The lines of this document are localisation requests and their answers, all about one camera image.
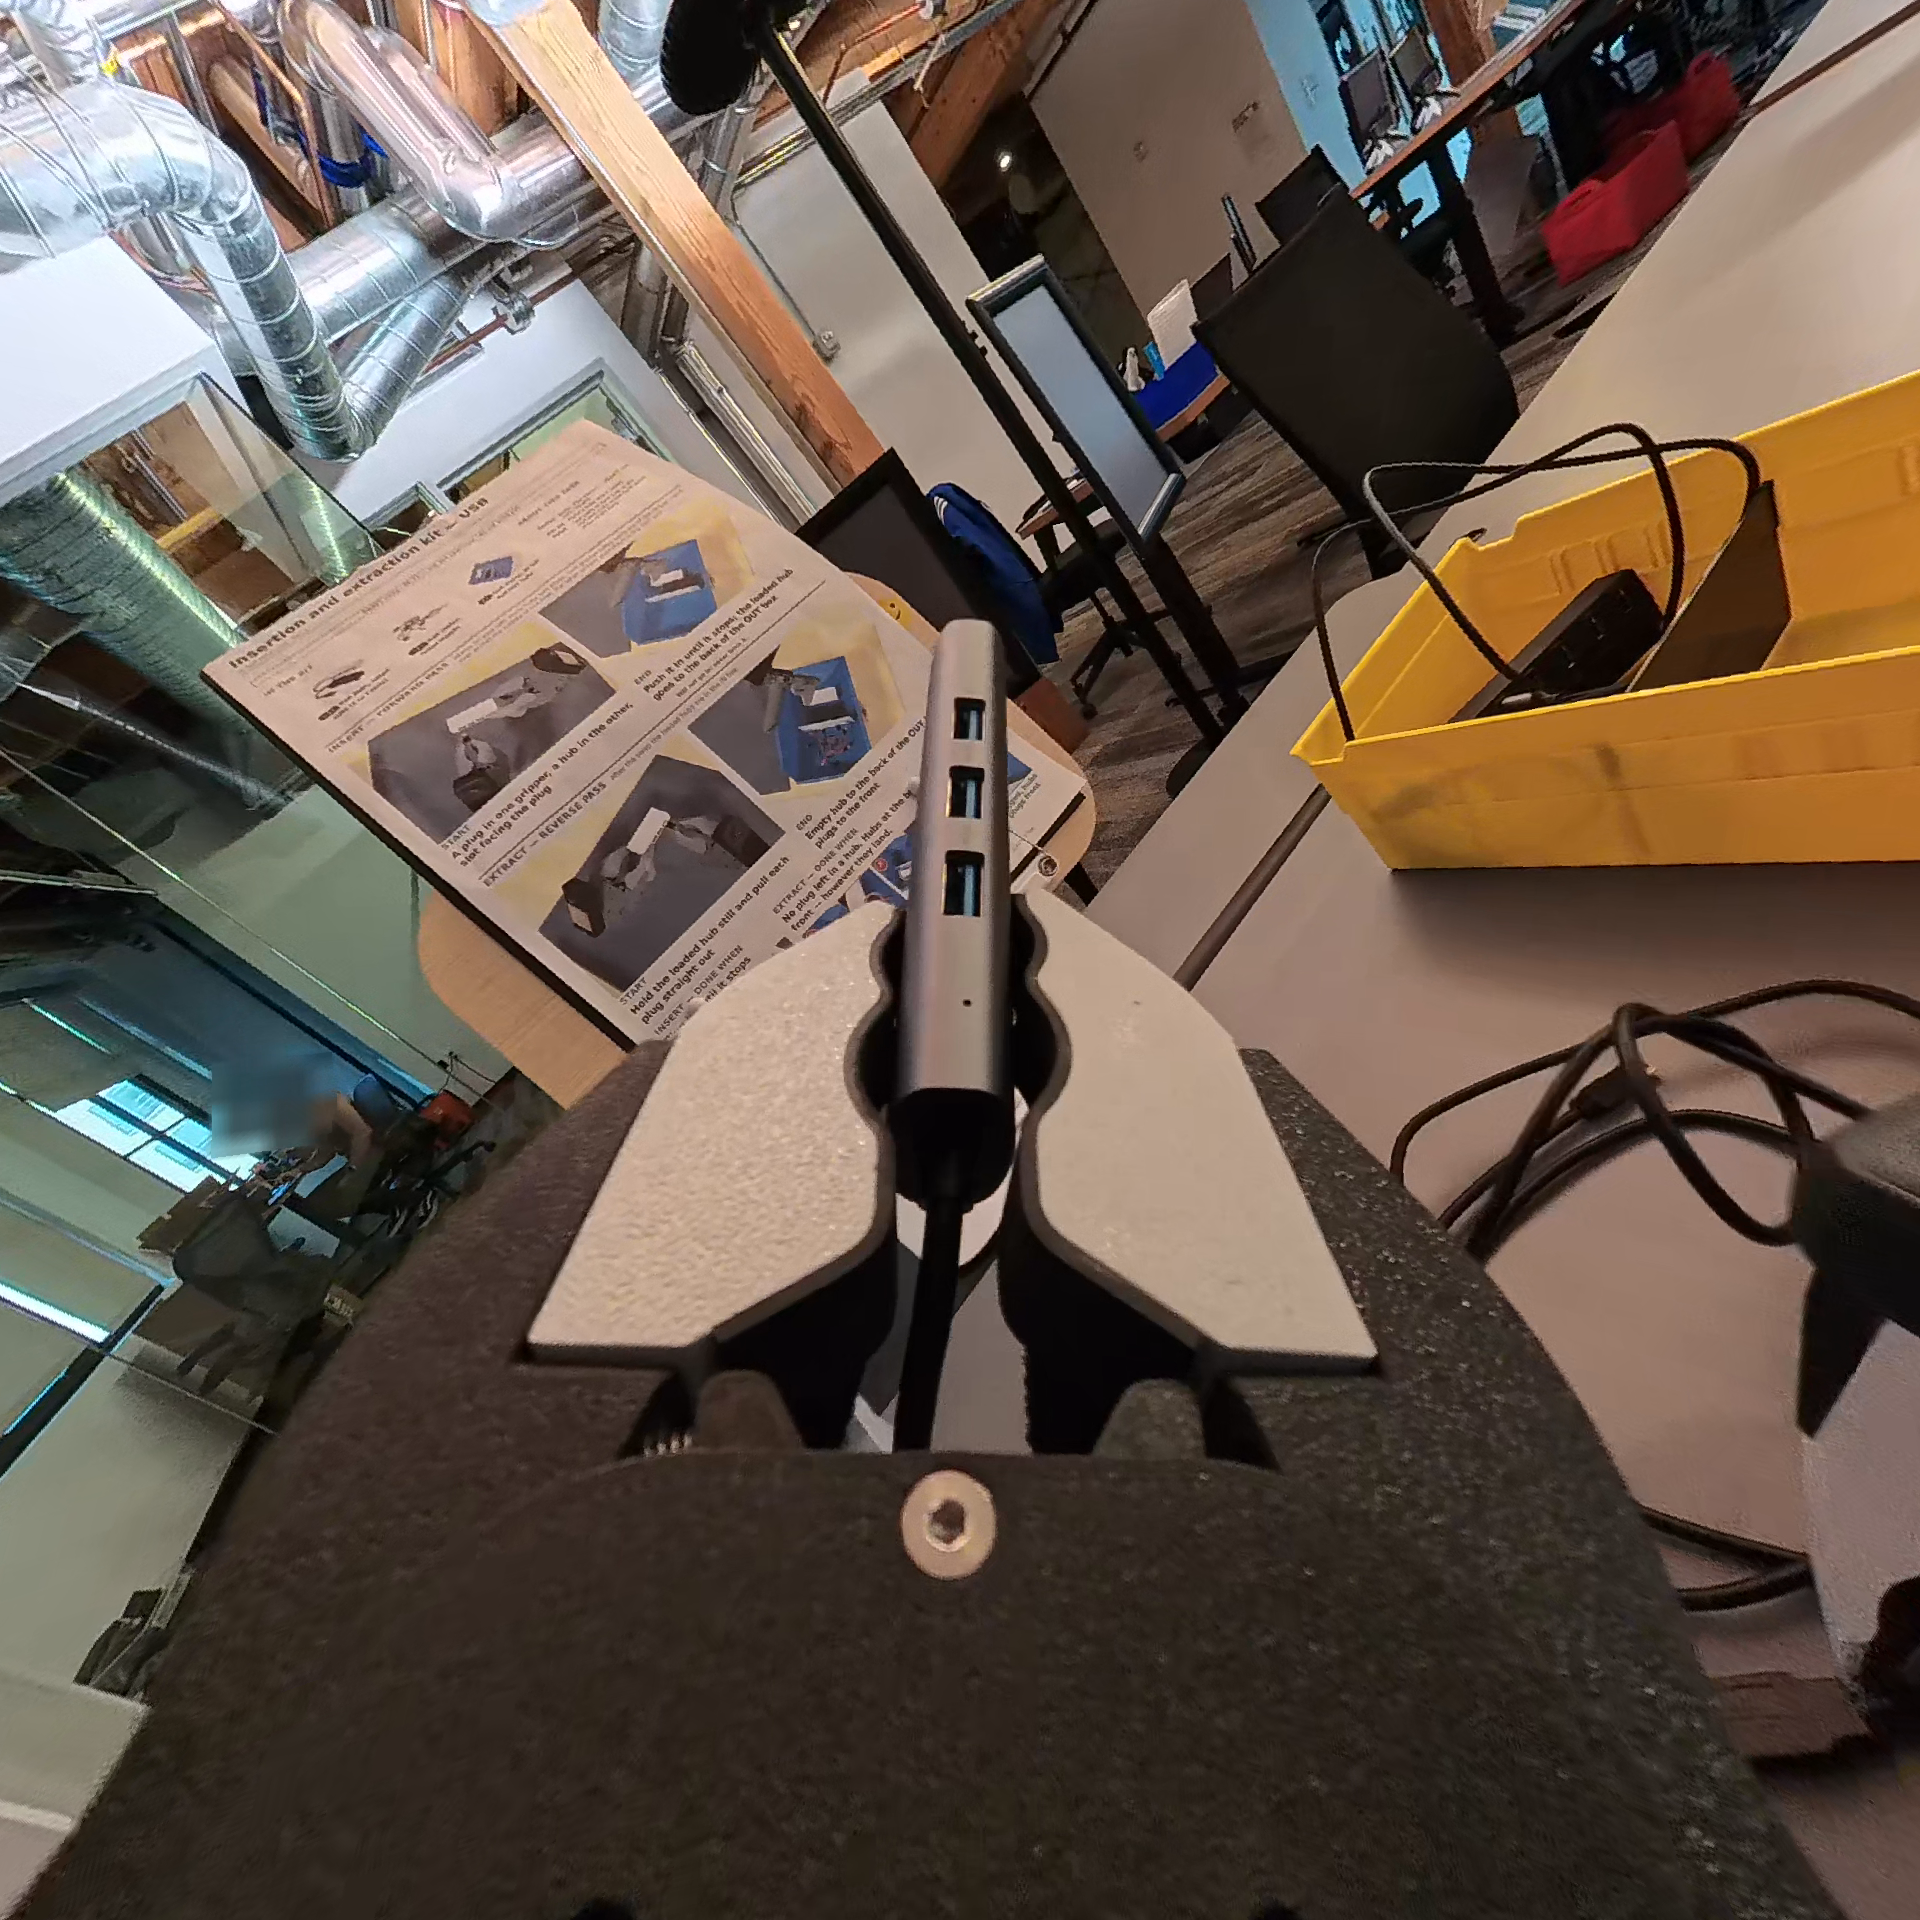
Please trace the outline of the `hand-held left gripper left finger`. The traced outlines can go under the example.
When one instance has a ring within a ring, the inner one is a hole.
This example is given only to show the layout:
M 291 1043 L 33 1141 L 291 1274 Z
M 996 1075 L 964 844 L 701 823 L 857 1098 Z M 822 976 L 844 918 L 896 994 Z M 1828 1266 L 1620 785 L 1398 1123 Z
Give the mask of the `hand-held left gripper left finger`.
M 807 1444 L 844 1444 L 892 1332 L 896 1151 L 859 1080 L 892 1012 L 898 912 L 740 974 L 674 1037 L 531 1327 L 553 1365 L 771 1379 Z

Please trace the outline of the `blue jacket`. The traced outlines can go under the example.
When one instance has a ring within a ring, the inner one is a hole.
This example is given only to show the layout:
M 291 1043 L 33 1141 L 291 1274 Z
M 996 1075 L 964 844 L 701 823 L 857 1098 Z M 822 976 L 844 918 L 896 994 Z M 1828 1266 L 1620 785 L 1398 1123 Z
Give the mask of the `blue jacket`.
M 1052 609 L 1042 571 L 996 513 L 958 484 L 929 490 L 929 502 L 977 569 L 983 588 L 1004 609 L 1006 626 L 1035 665 L 1060 659 L 1060 618 Z

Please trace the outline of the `yellow plastic bin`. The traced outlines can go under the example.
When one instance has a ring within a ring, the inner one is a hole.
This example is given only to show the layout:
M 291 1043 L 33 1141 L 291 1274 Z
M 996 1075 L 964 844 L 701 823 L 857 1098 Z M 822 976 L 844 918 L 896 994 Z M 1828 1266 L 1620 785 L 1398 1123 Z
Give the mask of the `yellow plastic bin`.
M 1294 755 L 1392 870 L 1918 858 L 1918 375 L 1624 461 L 1457 538 Z M 1618 695 L 1453 721 L 1609 571 L 1672 626 Z

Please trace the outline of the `black framed display screen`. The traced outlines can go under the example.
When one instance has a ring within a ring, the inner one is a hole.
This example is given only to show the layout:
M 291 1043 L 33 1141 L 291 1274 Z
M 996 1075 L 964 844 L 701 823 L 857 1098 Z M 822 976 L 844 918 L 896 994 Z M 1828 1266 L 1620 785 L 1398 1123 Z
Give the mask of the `black framed display screen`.
M 1122 530 L 1129 547 L 1146 559 L 1186 490 L 1186 470 L 1103 362 L 1064 282 L 1035 255 L 979 287 L 968 309 L 1042 411 L 1052 437 L 1068 448 L 1078 475 Z

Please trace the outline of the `thin black cable small plug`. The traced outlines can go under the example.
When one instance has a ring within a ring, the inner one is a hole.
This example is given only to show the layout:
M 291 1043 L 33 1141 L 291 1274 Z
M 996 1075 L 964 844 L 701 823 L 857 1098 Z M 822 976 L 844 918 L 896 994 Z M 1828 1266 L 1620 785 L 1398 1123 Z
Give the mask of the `thin black cable small plug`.
M 1842 998 L 1877 1004 L 1905 1022 L 1918 1022 L 1918 995 L 1870 985 L 1861 979 L 1787 979 L 1742 995 L 1697 1001 L 1688 1008 L 1659 1008 L 1651 1001 L 1624 1001 L 1586 1037 L 1500 1069 L 1460 1090 L 1450 1090 L 1405 1119 L 1392 1141 L 1389 1173 L 1405 1183 L 1414 1141 L 1434 1123 L 1526 1080 L 1545 1076 L 1545 1090 L 1526 1114 L 1507 1151 L 1472 1176 L 1438 1212 L 1438 1223 L 1470 1256 L 1500 1255 L 1537 1212 L 1548 1212 L 1560 1192 L 1639 1145 L 1659 1145 L 1697 1201 L 1756 1246 L 1790 1246 L 1790 1221 L 1764 1221 L 1748 1212 L 1718 1173 L 1695 1150 L 1695 1137 L 1743 1141 L 1805 1173 L 1820 1145 L 1832 1145 L 1811 1123 L 1811 1106 L 1845 1119 L 1864 1119 L 1868 1105 L 1847 1098 L 1811 1075 L 1780 1060 L 1764 1043 L 1737 1025 L 1737 1015 L 1787 1004 L 1797 998 Z M 1672 1106 L 1662 1076 L 1647 1065 L 1647 1044 L 1669 1037 L 1695 1053 L 1735 1069 L 1756 1080 L 1774 1117 L 1752 1117 L 1710 1106 Z

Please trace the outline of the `black USB hub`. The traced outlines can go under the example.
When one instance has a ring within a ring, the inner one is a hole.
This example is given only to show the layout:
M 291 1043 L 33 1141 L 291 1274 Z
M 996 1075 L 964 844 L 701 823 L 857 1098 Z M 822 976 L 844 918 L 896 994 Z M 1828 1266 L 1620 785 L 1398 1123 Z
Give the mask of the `black USB hub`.
M 1513 659 L 1513 679 L 1488 679 L 1453 721 L 1565 710 L 1618 695 L 1636 665 L 1662 640 L 1662 603 L 1636 571 L 1609 571 L 1585 588 L 1543 632 Z

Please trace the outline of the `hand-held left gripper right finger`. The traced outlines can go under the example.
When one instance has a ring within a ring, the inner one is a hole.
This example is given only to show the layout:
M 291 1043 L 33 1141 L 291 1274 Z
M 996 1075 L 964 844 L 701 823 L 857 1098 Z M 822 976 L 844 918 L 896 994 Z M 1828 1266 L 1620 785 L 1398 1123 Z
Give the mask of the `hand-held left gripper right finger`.
M 1230 1035 L 1052 895 L 1017 900 L 1001 1309 L 1030 1444 L 1095 1444 L 1143 1382 L 1363 1379 L 1378 1346 Z

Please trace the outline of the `silver ventilation duct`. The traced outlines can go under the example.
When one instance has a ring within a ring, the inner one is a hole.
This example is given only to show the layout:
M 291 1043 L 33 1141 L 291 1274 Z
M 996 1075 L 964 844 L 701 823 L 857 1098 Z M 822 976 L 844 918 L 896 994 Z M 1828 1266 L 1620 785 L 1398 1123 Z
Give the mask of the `silver ventilation duct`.
M 601 196 L 542 117 L 485 134 L 412 41 L 358 27 L 335 4 L 280 4 L 280 41 L 300 78 L 339 98 L 419 200 L 478 240 L 559 249 Z
M 279 421 L 320 461 L 367 454 L 409 373 L 339 369 L 244 162 L 168 96 L 85 81 L 4 108 L 4 252 L 61 257 L 168 219 Z

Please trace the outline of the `instruction poster board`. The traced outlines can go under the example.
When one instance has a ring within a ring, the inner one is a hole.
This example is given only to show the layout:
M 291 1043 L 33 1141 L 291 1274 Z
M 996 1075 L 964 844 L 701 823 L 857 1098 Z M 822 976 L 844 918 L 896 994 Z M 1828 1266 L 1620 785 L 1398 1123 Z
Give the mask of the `instruction poster board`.
M 918 885 L 934 640 L 599 425 L 202 670 L 614 1044 Z

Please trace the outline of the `black office chair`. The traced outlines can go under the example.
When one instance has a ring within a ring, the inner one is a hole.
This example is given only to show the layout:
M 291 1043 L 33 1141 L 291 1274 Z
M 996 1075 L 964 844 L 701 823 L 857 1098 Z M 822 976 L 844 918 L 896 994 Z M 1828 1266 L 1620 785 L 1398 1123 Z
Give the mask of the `black office chair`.
M 1347 516 L 1363 475 L 1420 542 L 1516 428 L 1522 400 L 1488 332 L 1363 206 L 1331 191 L 1196 337 Z

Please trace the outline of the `black display panel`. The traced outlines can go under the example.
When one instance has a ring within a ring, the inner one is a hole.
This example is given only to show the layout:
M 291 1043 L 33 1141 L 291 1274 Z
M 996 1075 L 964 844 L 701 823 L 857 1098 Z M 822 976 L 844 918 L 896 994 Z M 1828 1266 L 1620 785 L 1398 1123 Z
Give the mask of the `black display panel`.
M 1006 632 L 974 559 L 943 531 L 898 449 L 847 484 L 796 534 L 839 571 L 888 588 L 934 629 L 977 618 Z

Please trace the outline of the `grey metal USB hub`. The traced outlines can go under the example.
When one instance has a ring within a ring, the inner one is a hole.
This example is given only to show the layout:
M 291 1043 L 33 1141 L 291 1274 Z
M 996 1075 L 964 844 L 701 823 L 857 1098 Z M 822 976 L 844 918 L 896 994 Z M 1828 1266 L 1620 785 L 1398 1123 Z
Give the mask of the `grey metal USB hub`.
M 1009 703 L 985 620 L 934 642 L 903 933 L 898 1192 L 971 1212 L 1017 1159 L 1017 890 Z

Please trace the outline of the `black stand pole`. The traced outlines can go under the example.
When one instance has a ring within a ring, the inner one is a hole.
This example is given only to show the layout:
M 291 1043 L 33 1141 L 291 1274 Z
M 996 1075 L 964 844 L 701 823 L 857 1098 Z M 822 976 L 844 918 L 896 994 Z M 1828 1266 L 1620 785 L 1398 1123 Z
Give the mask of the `black stand pole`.
M 1108 552 L 1098 538 L 1076 480 L 1068 480 L 1068 474 L 1052 461 L 1042 437 L 1030 425 L 1019 397 L 1006 387 L 994 359 L 974 337 L 974 325 L 961 317 L 953 299 L 946 299 L 946 290 L 925 260 L 921 249 L 906 231 L 868 171 L 859 162 L 854 142 L 839 134 L 829 104 L 809 85 L 799 59 L 780 37 L 780 5 L 671 4 L 660 73 L 663 88 L 676 108 L 689 113 L 718 113 L 722 108 L 734 108 L 756 81 L 758 68 L 769 68 L 771 78 L 780 85 L 805 129 L 829 160 L 829 171 L 857 202 L 866 224 L 874 231 L 874 240 L 881 245 L 881 252 L 888 255 L 888 260 L 896 263 L 896 272 L 934 322 L 938 337 L 943 338 L 958 366 L 968 373 L 974 392 L 983 397 L 983 404 L 990 409 L 990 415 L 1030 468 L 1032 480 L 1042 486 L 1045 501 L 1055 507 L 1055 516 L 1091 555 L 1118 607 L 1126 615 L 1126 622 L 1134 622 L 1139 646 L 1159 670 L 1174 703 L 1186 710 L 1188 721 L 1196 726 L 1198 749 L 1188 755 L 1188 765 L 1198 767 L 1229 738 L 1229 732 L 1246 710 L 1236 690 L 1236 659 L 1229 659 L 1224 642 L 1188 640 L 1196 663 L 1204 670 L 1204 683 L 1196 683 L 1188 677 L 1188 665 L 1159 632 L 1159 622 L 1151 618 L 1139 592 L 1134 588 L 1134 579 L 1122 571 L 1118 555 Z

